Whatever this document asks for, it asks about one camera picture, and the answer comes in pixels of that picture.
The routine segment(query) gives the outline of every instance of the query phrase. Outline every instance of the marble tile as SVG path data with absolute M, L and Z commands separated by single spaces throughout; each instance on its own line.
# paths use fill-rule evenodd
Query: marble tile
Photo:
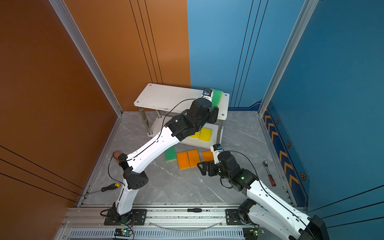
M 156 112 L 146 112 L 150 124 L 156 119 Z M 266 144 L 263 131 L 253 111 L 230 111 L 224 121 L 222 146 L 225 150 L 235 150 L 245 154 L 252 162 L 260 179 L 266 183 L 277 195 L 286 199 L 288 194 L 282 188 L 281 179 L 275 164 L 272 163 L 271 154 Z M 114 181 L 108 177 L 107 169 L 112 153 L 120 150 L 129 154 L 145 144 L 150 137 L 138 112 L 124 112 L 123 119 L 117 133 L 108 149 L 102 166 L 97 174 L 91 191 L 101 189 Z M 176 152 L 198 149 L 202 160 L 202 151 L 208 149 L 185 144 L 177 144 Z M 254 171 L 246 158 L 233 153 L 237 162 L 243 168 Z M 277 186 L 272 187 L 263 161 L 270 164 L 270 172 Z M 110 165 L 110 174 L 113 178 L 122 181 L 122 168 L 113 159 Z M 141 188 L 135 198 L 135 204 L 152 203 L 242 203 L 246 197 L 233 189 L 221 186 L 218 176 L 202 176 L 197 167 L 179 170 L 177 161 L 165 162 L 164 154 L 152 161 L 146 168 L 149 182 Z M 119 190 L 98 192 L 87 196 L 83 204 L 112 204 L 118 197 Z

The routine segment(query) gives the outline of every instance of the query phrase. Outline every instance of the green sponge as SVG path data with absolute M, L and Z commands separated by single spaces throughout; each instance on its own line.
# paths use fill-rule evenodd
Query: green sponge
M 212 108 L 218 107 L 220 104 L 221 98 L 223 96 L 223 92 L 219 90 L 212 89 Z
M 166 155 L 166 162 L 175 161 L 177 159 L 175 146 L 168 148 L 164 153 Z

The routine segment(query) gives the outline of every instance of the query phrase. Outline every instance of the black stripe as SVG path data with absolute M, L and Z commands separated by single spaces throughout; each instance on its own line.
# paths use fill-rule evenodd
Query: black stripe
M 237 96 L 238 96 L 238 94 L 239 94 L 239 89 L 240 89 L 240 85 L 241 85 L 241 79 L 243 78 L 243 73 L 244 73 L 244 69 L 245 69 L 245 64 L 247 63 L 247 58 L 248 58 L 248 53 L 249 53 L 249 47 L 251 46 L 252 37 L 253 37 L 253 32 L 255 31 L 255 26 L 256 26 L 257 16 L 259 15 L 259 10 L 260 10 L 260 5 L 261 5 L 261 3 L 262 3 L 262 2 L 261 2 L 261 0 L 260 0 L 259 8 L 257 9 L 257 13 L 256 13 L 255 23 L 253 24 L 253 29 L 252 29 L 252 34 L 251 34 L 251 40 L 249 40 L 249 45 L 248 45 L 247 55 L 245 56 L 245 61 L 244 61 L 244 66 L 243 66 L 243 71 L 242 71 L 242 73 L 241 73 L 240 82 L 239 82 L 239 88 L 237 89 L 237 94 L 236 94 L 236 99 L 235 99 L 235 104 L 234 104 L 234 106 L 236 105 Z
M 243 96 L 245 83 L 247 82 L 247 77 L 248 77 L 249 69 L 250 69 L 250 67 L 251 67 L 253 54 L 255 53 L 255 48 L 256 48 L 257 40 L 259 39 L 259 34 L 260 34 L 260 30 L 261 30 L 261 28 L 262 28 L 262 24 L 263 24 L 263 20 L 264 20 L 264 16 L 265 16 L 266 7 L 268 6 L 268 2 L 269 2 L 269 0 L 267 0 L 266 5 L 265 5 L 265 9 L 264 9 L 264 14 L 263 14 L 262 22 L 261 22 L 261 24 L 260 24 L 260 28 L 259 28 L 259 33 L 257 34 L 255 47 L 253 48 L 253 53 L 252 53 L 252 57 L 251 57 L 251 62 L 249 63 L 247 76 L 245 77 L 245 81 L 244 81 L 244 85 L 243 85 L 243 90 L 241 91 L 241 96 L 240 96 L 239 104 L 238 104 L 237 106 L 240 106 L 240 101 L 241 101 L 241 98 L 242 98 L 242 96 Z
M 9 178 L 15 179 L 15 180 L 17 180 L 17 181 L 19 181 L 19 182 L 22 182 L 22 183 L 28 184 L 29 186 L 32 186 L 32 187 L 35 187 L 35 188 L 41 189 L 41 190 L 43 190 L 43 191 L 46 191 L 46 192 L 52 193 L 52 194 L 54 194 L 54 195 L 56 195 L 56 196 L 62 197 L 62 198 L 64 198 L 64 199 L 67 199 L 67 200 L 69 200 L 69 201 L 72 201 L 72 202 L 76 202 L 76 201 L 74 201 L 74 200 L 71 200 L 71 199 L 68 199 L 68 198 L 66 198 L 66 197 L 60 196 L 60 195 L 58 195 L 58 194 L 56 194 L 56 193 L 53 193 L 53 192 L 50 192 L 50 191 L 48 191 L 48 190 L 42 189 L 42 188 L 40 188 L 40 187 L 37 187 L 37 186 L 35 186 L 35 185 L 29 184 L 29 183 L 27 183 L 27 182 L 23 182 L 23 181 L 21 181 L 21 180 L 19 180 L 19 179 L 16 179 L 16 178 L 14 178 L 14 177 L 11 177 L 11 176 L 8 176 L 8 175 L 5 175 L 4 173 L 1 173 L 1 172 L 0 172 L 0 174 L 1 174 L 1 175 L 4 175 L 4 176 L 6 176 L 6 177 L 9 177 Z
M 371 204 L 371 205 L 367 205 L 367 206 L 364 206 L 364 207 L 359 207 L 359 208 L 356 208 L 356 209 L 348 210 L 348 211 L 345 211 L 345 212 L 340 212 L 340 213 L 337 213 L 337 214 L 329 215 L 329 216 L 326 216 L 326 217 L 322 217 L 322 219 L 327 218 L 327 217 L 333 217 L 333 216 L 336 216 L 336 215 L 339 215 L 339 214 L 344 214 L 344 213 L 346 213 L 346 212 L 351 212 L 351 211 L 355 211 L 355 210 L 363 209 L 363 208 L 366 208 L 366 207 L 375 206 L 375 205 L 377 205 L 377 204 L 382 204 L 382 203 L 384 203 L 384 201 L 382 201 L 382 202 L 378 202 L 378 203 L 375 203 L 375 204 Z
M 23 168 L 21 168 L 21 167 L 18 167 L 18 166 L 16 166 L 16 165 L 13 165 L 12 163 L 7 162 L 7 161 L 4 160 L 4 159 L 1 159 L 1 158 L 0 158 L 0 160 L 3 161 L 3 162 L 8 163 L 8 164 L 10 164 L 10 165 L 12 165 L 12 166 L 14 166 L 14 167 L 17 167 L 17 168 L 19 168 L 19 169 L 21 169 L 21 170 L 23 170 L 23 171 L 25 171 L 25 172 L 29 172 L 30 174 L 32 174 L 32 175 L 34 175 L 34 176 L 36 176 L 36 177 L 39 177 L 39 178 L 41 178 L 41 179 L 44 179 L 44 180 L 46 180 L 47 182 L 50 182 L 50 183 L 52 183 L 52 184 L 54 184 L 54 185 L 56 185 L 56 186 L 59 186 L 59 187 L 61 187 L 61 188 L 64 188 L 65 190 L 68 190 L 68 191 L 70 191 L 70 192 L 73 192 L 74 194 L 80 195 L 80 194 L 78 194 L 77 192 L 71 191 L 71 190 L 69 190 L 69 189 L 67 189 L 67 188 L 65 188 L 65 187 L 62 187 L 62 186 L 60 186 L 60 185 L 54 183 L 54 182 L 51 182 L 51 181 L 49 181 L 48 179 L 45 179 L 45 178 L 40 177 L 40 176 L 38 176 L 38 175 L 36 175 L 36 174 L 34 174 L 34 173 L 31 173 L 30 171 L 27 171 L 27 170 L 25 170 L 25 169 L 23 169 Z
M 231 101 L 230 101 L 230 103 L 229 103 L 229 106 L 231 106 L 231 104 L 232 104 L 232 97 L 233 97 L 233 93 L 234 93 L 234 91 L 235 91 L 236 78 L 237 78 L 237 73 L 239 72 L 240 60 L 241 60 L 241 55 L 243 54 L 243 48 L 244 48 L 244 43 L 245 43 L 245 37 L 247 36 L 247 30 L 248 30 L 249 19 L 250 19 L 250 17 L 251 17 L 252 6 L 253 6 L 253 0 L 252 0 L 252 4 L 251 4 L 251 10 L 249 11 L 249 17 L 248 17 L 247 28 L 245 29 L 245 35 L 244 35 L 244 40 L 243 40 L 243 46 L 242 46 L 242 48 L 241 48 L 239 64 L 238 64 L 238 66 L 237 66 L 236 77 L 235 77 L 235 83 L 233 84 L 232 95 L 231 95 Z
M 147 37 L 147 31 L 145 30 L 145 26 L 144 26 L 143 15 L 141 15 L 141 9 L 140 9 L 139 0 L 137 0 L 137 5 L 139 6 L 139 11 L 140 11 L 140 16 L 141 16 L 141 21 L 143 22 L 145 38 L 147 39 L 149 55 L 151 56 L 152 66 L 153 66 L 153 71 L 155 71 L 156 82 L 157 82 L 157 84 L 159 84 L 159 81 L 157 80 L 157 74 L 156 74 L 156 70 L 155 70 L 155 64 L 153 63 L 153 58 L 152 58 L 151 48 L 149 47 L 149 42 L 148 42 L 148 37 Z
M 350 223 L 345 223 L 345 224 L 340 224 L 340 225 L 330 226 L 330 227 L 327 227 L 327 228 L 331 228 L 331 227 L 339 227 L 339 226 L 344 226 L 344 225 L 349 225 L 349 224 L 354 224 L 354 223 L 359 223 L 359 222 L 368 222 L 368 221 L 377 220 L 377 219 L 382 219 L 382 218 L 384 218 L 384 217 L 377 217 L 377 218 L 371 218 L 371 219 L 362 220 L 362 221 L 357 221 L 357 222 L 350 222 Z
M 46 168 L 43 168 L 42 166 L 40 166 L 40 165 L 38 165 L 38 164 L 36 164 L 36 163 L 32 162 L 31 160 L 28 160 L 28 159 L 26 159 L 25 157 L 23 157 L 23 156 L 21 156 L 21 155 L 19 155 L 19 154 L 15 153 L 15 152 L 13 152 L 13 151 L 9 150 L 8 148 L 6 148 L 6 147 L 3 147 L 3 146 L 1 146 L 1 145 L 0 145 L 0 147 L 4 148 L 5 150 L 8 150 L 8 151 L 10 151 L 11 153 L 13 153 L 13 154 L 15 154 L 15 155 L 17 155 L 17 156 L 21 157 L 21 158 L 22 158 L 22 159 L 24 159 L 24 160 L 27 160 L 27 161 L 29 161 L 30 163 L 32 163 L 32 164 L 34 164 L 34 165 L 36 165 L 36 166 L 38 166 L 38 167 L 40 167 L 40 168 L 42 168 L 42 169 L 44 169 L 44 170 L 46 170 L 46 171 L 48 171 L 48 172 L 52 173 L 53 175 L 55 175 L 55 176 L 57 176 L 57 177 L 59 177 L 59 178 L 61 178 L 61 179 L 64 179 L 65 181 L 67 181 L 67 182 L 70 182 L 70 183 L 72 183 L 73 185 L 75 185 L 75 186 L 77 186 L 77 187 L 79 187 L 79 188 L 83 189 L 83 188 L 82 188 L 82 187 L 80 187 L 79 185 L 76 185 L 76 184 L 74 184 L 73 182 L 71 182 L 71 181 L 68 181 L 68 180 L 66 180 L 66 179 L 65 179 L 65 178 L 63 178 L 63 177 L 60 177 L 59 175 L 57 175 L 57 174 L 55 174 L 55 173 L 53 173 L 53 172 L 49 171 L 49 170 L 48 170 L 48 169 L 46 169 Z
M 156 45 L 155 45 L 155 39 L 153 38 L 152 27 L 151 27 L 151 21 L 150 21 L 150 19 L 149 19 L 148 8 L 147 8 L 147 2 L 146 2 L 146 0 L 144 0 L 144 2 L 145 2 L 145 8 L 147 9 L 147 16 L 148 16 L 149 28 L 151 29 L 152 40 L 153 40 L 153 46 L 155 47 L 155 54 L 156 54 L 156 59 L 157 59 L 157 65 L 159 66 L 159 72 L 160 72 L 161 84 L 164 85 L 164 83 L 163 83 L 163 77 L 161 76 L 161 69 L 160 69 L 159 58 L 157 57 L 157 51 L 156 51 Z
M 139 34 L 139 38 L 140 38 L 141 47 L 143 48 L 143 53 L 144 53 L 144 57 L 145 57 L 145 62 L 147 63 L 147 67 L 148 67 L 149 76 L 150 76 L 150 78 L 151 78 L 151 82 L 153 83 L 153 80 L 152 80 L 152 75 L 151 75 L 151 71 L 149 70 L 149 65 L 148 65 L 148 61 L 147 61 L 147 56 L 145 55 L 145 51 L 144 51 L 143 42 L 141 41 L 141 37 L 140 37 L 140 33 L 139 33 L 139 27 L 137 26 L 137 22 L 136 22 L 136 18 L 135 18 L 135 13 L 133 12 L 133 7 L 132 7 L 132 3 L 131 3 L 131 0 L 129 0 L 129 4 L 131 5 L 132 14 L 133 14 L 133 19 L 135 20 L 135 23 L 136 23 L 137 33 Z
M 313 211 L 316 211 L 316 210 L 318 210 L 318 209 L 321 209 L 321 208 L 323 208 L 323 207 L 327 207 L 327 206 L 329 206 L 329 205 L 332 205 L 332 204 L 335 204 L 335 203 L 338 203 L 338 202 L 341 202 L 341 201 L 347 200 L 347 199 L 349 199 L 349 198 L 352 198 L 352 197 L 356 197 L 356 196 L 358 196 L 358 195 L 364 194 L 364 193 L 366 193 L 366 192 L 370 192 L 370 191 L 372 191 L 372 190 L 375 190 L 375 189 L 378 189 L 378 188 L 381 188 L 381 187 L 384 187 L 384 185 L 381 185 L 381 186 L 378 186 L 378 187 L 375 187 L 375 188 L 369 189 L 369 190 L 367 190 L 367 191 L 365 191 L 365 192 L 361 192 L 361 193 L 359 193 L 359 194 L 356 194 L 356 195 L 353 195 L 353 196 L 350 196 L 350 197 L 347 197 L 347 198 L 344 198 L 344 199 L 338 200 L 338 201 L 336 201 L 336 202 L 333 202 L 333 203 L 331 203 L 331 204 L 327 204 L 327 205 L 325 205 L 325 206 L 322 206 L 322 207 L 318 207 L 318 208 L 316 208 L 316 209 L 313 209 L 313 210 L 311 210 L 311 211 L 308 211 L 308 212 L 313 212 Z

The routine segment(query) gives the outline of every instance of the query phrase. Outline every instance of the screwdriver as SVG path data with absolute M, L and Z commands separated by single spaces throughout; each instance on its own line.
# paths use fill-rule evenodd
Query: screwdriver
M 105 191 L 113 190 L 113 189 L 116 189 L 116 188 L 119 188 L 119 187 L 120 187 L 120 183 L 118 183 L 118 182 L 117 183 L 112 183 L 111 185 L 109 185 L 107 187 L 102 187 L 101 190 L 90 192 L 90 193 L 87 193 L 87 194 L 75 197 L 75 199 L 79 198 L 79 197 L 86 196 L 86 195 L 90 195 L 90 194 L 95 193 L 95 192 L 100 192 L 100 191 L 105 192 Z

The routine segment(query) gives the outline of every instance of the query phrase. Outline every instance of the orange wall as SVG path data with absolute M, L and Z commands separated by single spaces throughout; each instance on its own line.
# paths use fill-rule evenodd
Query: orange wall
M 65 0 L 124 111 L 148 83 L 190 87 L 186 0 Z
M 49 240 L 117 116 L 49 1 L 1 1 L 0 28 L 1 238 Z

